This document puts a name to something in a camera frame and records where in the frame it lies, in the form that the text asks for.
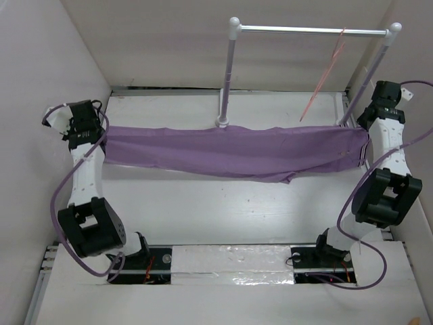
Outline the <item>purple trousers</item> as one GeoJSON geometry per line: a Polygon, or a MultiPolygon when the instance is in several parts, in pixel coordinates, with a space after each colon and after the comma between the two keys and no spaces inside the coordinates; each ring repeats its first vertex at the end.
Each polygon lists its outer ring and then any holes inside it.
{"type": "Polygon", "coordinates": [[[315,126],[251,130],[110,127],[105,162],[215,177],[290,182],[301,173],[361,166],[369,135],[362,128],[315,126]]]}

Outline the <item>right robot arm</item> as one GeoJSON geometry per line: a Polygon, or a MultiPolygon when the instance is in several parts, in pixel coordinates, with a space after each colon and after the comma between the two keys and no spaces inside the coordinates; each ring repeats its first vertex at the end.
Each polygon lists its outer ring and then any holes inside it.
{"type": "Polygon", "coordinates": [[[405,113],[397,106],[405,93],[398,83],[378,81],[357,119],[369,133],[374,163],[350,199],[350,213],[317,238],[313,259],[322,267],[343,260],[356,241],[377,229],[399,225],[421,192],[422,181],[412,176],[402,148],[405,113]]]}

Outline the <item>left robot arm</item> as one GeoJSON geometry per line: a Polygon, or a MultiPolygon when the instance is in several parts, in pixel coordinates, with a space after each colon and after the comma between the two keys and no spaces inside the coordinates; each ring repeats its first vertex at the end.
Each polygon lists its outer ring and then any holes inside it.
{"type": "Polygon", "coordinates": [[[146,267],[150,248],[140,232],[128,233],[102,190],[102,167],[106,155],[100,110],[96,100],[70,105],[68,142],[73,163],[72,193],[65,209],[58,211],[58,222],[74,253],[82,258],[105,254],[114,260],[115,251],[125,254],[125,264],[146,267]]]}

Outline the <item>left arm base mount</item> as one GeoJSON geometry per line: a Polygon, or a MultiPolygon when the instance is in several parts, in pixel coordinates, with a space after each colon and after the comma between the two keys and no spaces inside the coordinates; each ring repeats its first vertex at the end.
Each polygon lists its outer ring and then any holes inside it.
{"type": "Polygon", "coordinates": [[[150,246],[140,232],[134,232],[128,244],[132,252],[124,249],[125,261],[118,261],[109,273],[110,284],[164,285],[171,283],[172,246],[150,246]]]}

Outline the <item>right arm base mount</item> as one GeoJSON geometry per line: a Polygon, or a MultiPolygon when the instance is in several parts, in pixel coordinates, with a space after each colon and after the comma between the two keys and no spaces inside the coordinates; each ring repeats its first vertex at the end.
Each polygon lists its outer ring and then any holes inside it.
{"type": "Polygon", "coordinates": [[[290,247],[285,264],[293,268],[296,284],[318,284],[321,280],[334,284],[356,284],[349,251],[338,250],[327,243],[326,229],[314,244],[290,247]]]}

